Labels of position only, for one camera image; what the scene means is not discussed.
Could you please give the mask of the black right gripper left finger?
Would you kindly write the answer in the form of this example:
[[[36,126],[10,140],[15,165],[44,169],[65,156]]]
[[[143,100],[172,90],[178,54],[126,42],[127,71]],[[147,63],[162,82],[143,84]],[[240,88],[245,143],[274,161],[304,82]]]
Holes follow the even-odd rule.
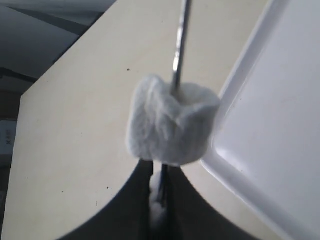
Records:
[[[148,240],[149,182],[153,163],[140,160],[117,195],[62,240]]]

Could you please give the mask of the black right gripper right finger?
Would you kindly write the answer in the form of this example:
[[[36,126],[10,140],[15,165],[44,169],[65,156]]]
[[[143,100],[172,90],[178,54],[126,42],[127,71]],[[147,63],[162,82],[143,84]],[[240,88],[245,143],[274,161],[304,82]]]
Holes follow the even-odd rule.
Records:
[[[169,240],[279,240],[274,232],[260,236],[235,225],[196,191],[181,168],[168,168]]]

